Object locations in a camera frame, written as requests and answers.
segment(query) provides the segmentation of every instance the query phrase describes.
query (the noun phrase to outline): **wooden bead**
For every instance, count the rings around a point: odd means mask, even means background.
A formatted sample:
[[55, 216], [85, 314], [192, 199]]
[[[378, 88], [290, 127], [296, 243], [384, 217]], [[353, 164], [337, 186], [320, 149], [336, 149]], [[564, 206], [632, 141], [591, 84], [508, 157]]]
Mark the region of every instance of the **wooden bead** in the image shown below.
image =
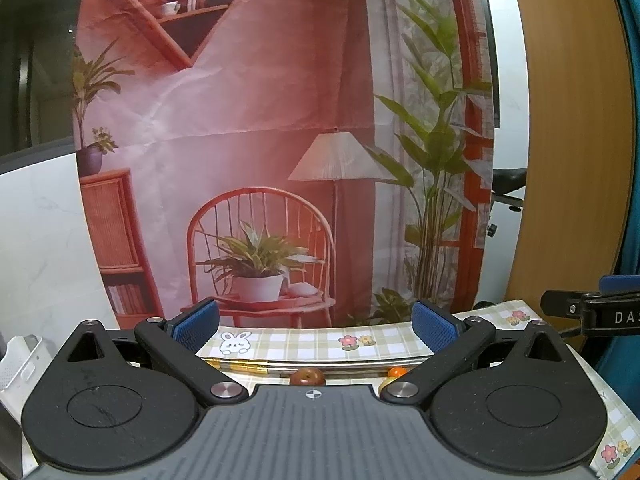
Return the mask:
[[401, 366], [394, 366], [393, 368], [391, 368], [391, 370], [389, 370], [386, 376], [398, 378], [398, 377], [402, 377], [407, 372], [408, 370], [406, 368], [403, 368]]
[[324, 374], [318, 368], [299, 368], [289, 377], [289, 384], [295, 386], [323, 386], [325, 383]]
[[385, 380], [380, 383], [380, 386], [378, 386], [378, 394], [380, 394], [382, 392], [382, 388], [384, 388], [388, 384], [392, 383], [396, 379], [397, 379], [397, 377], [385, 377]]

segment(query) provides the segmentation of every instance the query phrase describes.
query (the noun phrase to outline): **wooden chair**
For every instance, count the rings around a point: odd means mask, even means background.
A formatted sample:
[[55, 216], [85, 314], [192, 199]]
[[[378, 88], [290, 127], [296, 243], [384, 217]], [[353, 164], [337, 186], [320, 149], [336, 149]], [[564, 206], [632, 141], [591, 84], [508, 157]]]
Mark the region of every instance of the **wooden chair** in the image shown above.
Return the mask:
[[[292, 270], [289, 277], [289, 283], [311, 283], [318, 295], [296, 299], [281, 296], [270, 303], [245, 304], [232, 293], [233, 277], [217, 281], [218, 273], [203, 262], [224, 255], [217, 237], [241, 237], [242, 221], [257, 232], [284, 236], [322, 260], [319, 264], [305, 264], [303, 270]], [[335, 265], [334, 239], [322, 213], [298, 195], [272, 187], [244, 187], [209, 200], [187, 229], [187, 258], [191, 301], [216, 298], [220, 316], [231, 316], [237, 327], [243, 317], [287, 316], [293, 328], [301, 328], [302, 317], [313, 312], [322, 312], [326, 325], [332, 326], [335, 299], [330, 297], [329, 287]]]

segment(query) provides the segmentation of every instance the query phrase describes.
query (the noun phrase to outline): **white wall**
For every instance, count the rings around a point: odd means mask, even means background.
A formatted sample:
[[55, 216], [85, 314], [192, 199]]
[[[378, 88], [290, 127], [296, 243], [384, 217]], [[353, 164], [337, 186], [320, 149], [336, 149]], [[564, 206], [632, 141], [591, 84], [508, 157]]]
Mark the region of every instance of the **white wall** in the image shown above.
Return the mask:
[[117, 328], [84, 218], [76, 156], [0, 175], [0, 337], [56, 350], [84, 319]]
[[[529, 84], [517, 0], [489, 0], [494, 22], [500, 83], [500, 128], [495, 131], [494, 168], [526, 168], [529, 152]], [[524, 189], [513, 193], [524, 197]], [[521, 213], [495, 204], [489, 224], [476, 301], [502, 301], [518, 241]]]

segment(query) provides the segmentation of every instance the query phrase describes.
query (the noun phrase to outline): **purple vase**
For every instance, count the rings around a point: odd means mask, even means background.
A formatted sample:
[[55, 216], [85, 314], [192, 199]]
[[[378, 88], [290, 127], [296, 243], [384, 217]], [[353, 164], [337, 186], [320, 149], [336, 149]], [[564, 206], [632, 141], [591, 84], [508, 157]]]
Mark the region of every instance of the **purple vase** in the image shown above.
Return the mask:
[[76, 161], [78, 162], [78, 175], [89, 176], [100, 171], [102, 167], [102, 150], [98, 144], [76, 151]]

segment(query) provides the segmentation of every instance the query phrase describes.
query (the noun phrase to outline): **checkered paper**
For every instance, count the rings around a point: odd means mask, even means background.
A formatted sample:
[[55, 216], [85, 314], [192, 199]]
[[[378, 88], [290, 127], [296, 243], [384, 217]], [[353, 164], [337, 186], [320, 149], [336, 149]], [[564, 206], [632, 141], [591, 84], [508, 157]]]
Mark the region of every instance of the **checkered paper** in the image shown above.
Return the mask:
[[[520, 321], [514, 312], [524, 315]], [[537, 315], [523, 301], [508, 301], [481, 310], [456, 314], [460, 319], [468, 316], [482, 316], [497, 328], [524, 329], [529, 319]], [[222, 334], [229, 332], [238, 336], [251, 332], [246, 338], [251, 348], [244, 353], [224, 355], [221, 350]], [[341, 338], [357, 338], [357, 348], [344, 349]], [[375, 344], [366, 346], [360, 342], [363, 336], [371, 336]], [[366, 362], [380, 360], [401, 360], [424, 358], [433, 352], [415, 335], [410, 322], [373, 325], [355, 328], [241, 328], [220, 327], [218, 332], [200, 349], [199, 357], [233, 362], [235, 360], [255, 360], [260, 362], [295, 362], [304, 364], [324, 364], [332, 362]]]
[[[523, 330], [531, 319], [539, 319], [523, 301], [507, 301], [473, 312], [456, 314], [459, 319], [481, 316], [492, 322], [498, 329]], [[289, 384], [286, 375], [270, 372], [272, 364], [288, 363], [294, 366], [318, 364], [325, 370], [337, 364], [362, 365], [370, 368], [369, 374], [350, 376], [349, 374], [329, 375], [327, 384], [371, 384], [377, 392], [384, 379], [384, 370], [389, 362], [403, 360], [419, 361], [433, 352], [422, 343], [411, 323], [357, 327], [348, 329], [251, 329], [247, 338], [250, 347], [244, 354], [232, 353], [225, 356], [220, 351], [221, 334], [230, 332], [237, 335], [245, 332], [238, 328], [220, 327], [218, 332], [201, 348], [198, 355], [213, 366], [225, 370], [231, 378], [244, 384], [252, 392], [256, 384]], [[346, 335], [358, 339], [371, 336], [375, 344], [358, 344], [356, 349], [345, 350], [339, 339]], [[609, 420], [607, 431], [591, 469], [603, 480], [614, 480], [619, 476], [633, 453], [640, 447], [640, 420], [629, 410], [616, 393], [573, 349], [576, 359], [590, 378], [602, 398]]]

